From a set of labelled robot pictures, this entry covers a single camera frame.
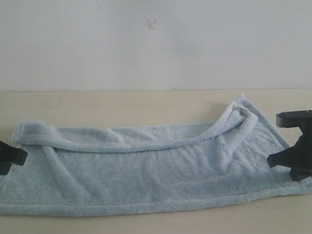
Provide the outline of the light blue fluffy towel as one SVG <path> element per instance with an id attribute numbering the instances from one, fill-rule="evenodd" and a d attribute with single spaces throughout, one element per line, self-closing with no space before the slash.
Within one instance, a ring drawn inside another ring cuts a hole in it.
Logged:
<path id="1" fill-rule="evenodd" d="M 21 122 L 27 152 L 0 178 L 3 215 L 103 216 L 199 210 L 312 191 L 270 168 L 289 144 L 244 95 L 215 123 L 63 128 Z"/>

